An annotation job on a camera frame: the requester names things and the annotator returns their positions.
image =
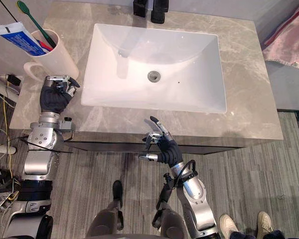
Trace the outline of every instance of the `black faucet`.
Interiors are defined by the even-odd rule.
[[[165,12],[168,12],[168,6],[169,0],[154,0],[150,21],[153,23],[163,24],[165,21]]]
[[[134,0],[134,15],[145,17],[146,3],[148,0]],[[165,21],[165,12],[168,12],[169,0],[154,0],[153,10],[151,11],[150,20],[153,23],[163,24]]]

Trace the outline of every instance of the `drain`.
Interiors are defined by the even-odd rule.
[[[149,81],[156,83],[160,80],[160,74],[157,71],[150,71],[148,73],[148,79]]]

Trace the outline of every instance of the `white mug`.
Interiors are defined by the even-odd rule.
[[[72,57],[66,50],[61,41],[61,38],[52,30],[46,30],[46,33],[53,39],[56,46],[55,48],[41,56],[31,56],[35,62],[26,62],[23,66],[25,72],[34,80],[42,82],[43,79],[36,77],[31,71],[32,66],[41,66],[49,75],[68,75],[73,79],[77,79],[79,76],[79,69],[75,65]],[[49,46],[49,43],[45,40],[39,30],[31,33],[35,39],[42,41]]]

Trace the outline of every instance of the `gray carpet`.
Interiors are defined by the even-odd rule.
[[[205,156],[187,154],[184,159],[196,160],[216,220],[228,213],[238,229],[255,235],[257,213],[266,211],[275,229],[282,230],[286,237],[299,238],[299,128],[293,113],[279,113],[279,117],[284,141]],[[0,102],[1,128],[2,119]],[[0,143],[4,140],[0,133]],[[27,147],[17,141],[11,144],[18,148],[13,156],[13,171],[20,174]],[[151,221],[163,174],[168,172],[166,165],[138,161],[129,153],[64,149],[74,153],[62,155],[54,183],[49,211],[54,218],[52,238],[84,238],[94,216],[111,201],[116,179],[121,179],[124,186],[122,233],[158,235]],[[6,167],[4,160],[1,166]],[[175,192],[170,205],[182,214]]]

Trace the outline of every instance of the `yellow cable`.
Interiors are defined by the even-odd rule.
[[[6,120],[5,102],[4,101],[3,101],[3,115],[4,115],[4,122],[5,122],[5,132],[7,134],[7,143],[9,144],[10,137],[9,137],[9,134],[8,134],[8,124],[7,124],[7,120]],[[11,178],[13,178],[13,174],[12,174],[12,171],[11,171],[11,152],[10,152],[10,145],[8,145],[8,152],[7,153],[9,153],[9,171],[10,171]]]
[[[13,201],[19,194],[19,191],[16,191],[14,196],[11,198],[11,197],[8,197],[9,200]]]

